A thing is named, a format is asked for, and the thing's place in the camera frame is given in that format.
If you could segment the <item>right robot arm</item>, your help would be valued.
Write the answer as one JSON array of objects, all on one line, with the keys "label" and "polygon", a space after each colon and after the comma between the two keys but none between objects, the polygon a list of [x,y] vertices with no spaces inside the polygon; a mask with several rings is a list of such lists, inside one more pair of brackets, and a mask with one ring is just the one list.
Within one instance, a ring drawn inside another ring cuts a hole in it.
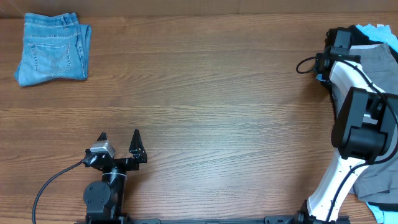
[{"label": "right robot arm", "polygon": [[353,27],[330,29],[316,54],[313,72],[333,100],[335,151],[316,191],[297,214],[297,223],[348,223],[338,216],[358,177],[371,165],[397,154],[397,95],[386,93],[364,73],[361,56],[350,51],[368,46]]}]

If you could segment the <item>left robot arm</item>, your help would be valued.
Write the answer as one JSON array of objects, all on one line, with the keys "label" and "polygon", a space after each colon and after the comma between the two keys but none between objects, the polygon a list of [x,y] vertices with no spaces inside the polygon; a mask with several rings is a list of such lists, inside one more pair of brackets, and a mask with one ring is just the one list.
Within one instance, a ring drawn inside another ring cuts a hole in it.
[{"label": "left robot arm", "polygon": [[115,158],[116,150],[105,132],[85,151],[84,165],[102,172],[101,180],[90,183],[83,193],[86,223],[133,222],[123,212],[123,200],[127,173],[139,170],[139,165],[147,162],[147,153],[138,129],[134,130],[129,152],[130,157]]}]

